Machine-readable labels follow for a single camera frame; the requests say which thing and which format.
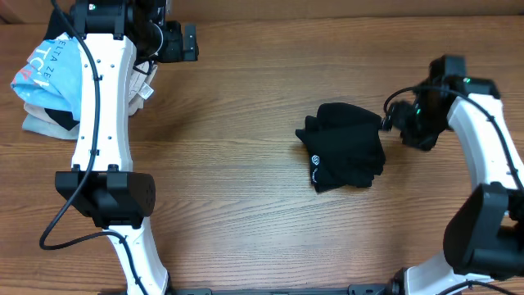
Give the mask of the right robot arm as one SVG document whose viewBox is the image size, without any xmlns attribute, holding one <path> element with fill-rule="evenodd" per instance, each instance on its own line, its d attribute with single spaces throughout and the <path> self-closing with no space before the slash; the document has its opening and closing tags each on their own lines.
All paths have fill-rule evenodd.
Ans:
<svg viewBox="0 0 524 295">
<path fill-rule="evenodd" d="M 472 193 L 445 229 L 441 251 L 399 270 L 384 294 L 459 294 L 473 286 L 523 275 L 523 162 L 491 79 L 468 75 L 464 57 L 444 55 L 410 87 L 414 102 L 384 102 L 384 130 L 397 128 L 402 143 L 429 151 L 453 131 L 468 166 Z"/>
</svg>

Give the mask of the black t-shirt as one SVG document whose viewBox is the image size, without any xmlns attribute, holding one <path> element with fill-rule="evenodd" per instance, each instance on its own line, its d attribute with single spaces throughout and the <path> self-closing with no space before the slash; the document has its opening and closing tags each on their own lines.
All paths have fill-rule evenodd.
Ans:
<svg viewBox="0 0 524 295">
<path fill-rule="evenodd" d="M 343 102 L 324 103 L 315 116 L 306 116 L 305 127 L 295 135 L 308 152 L 315 191 L 370 187 L 386 163 L 381 127 L 376 113 Z"/>
</svg>

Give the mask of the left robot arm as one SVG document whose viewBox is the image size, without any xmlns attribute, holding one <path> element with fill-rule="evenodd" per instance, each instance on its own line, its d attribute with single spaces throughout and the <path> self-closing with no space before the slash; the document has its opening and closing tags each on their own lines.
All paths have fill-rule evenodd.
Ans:
<svg viewBox="0 0 524 295">
<path fill-rule="evenodd" d="M 65 206 L 92 219 L 119 258 L 128 294 L 171 294 L 151 230 L 156 186 L 133 168 L 128 98 L 142 62 L 195 61 L 196 28 L 167 20 L 169 0 L 77 1 L 63 23 L 79 42 L 81 115 L 71 168 L 56 174 Z"/>
</svg>

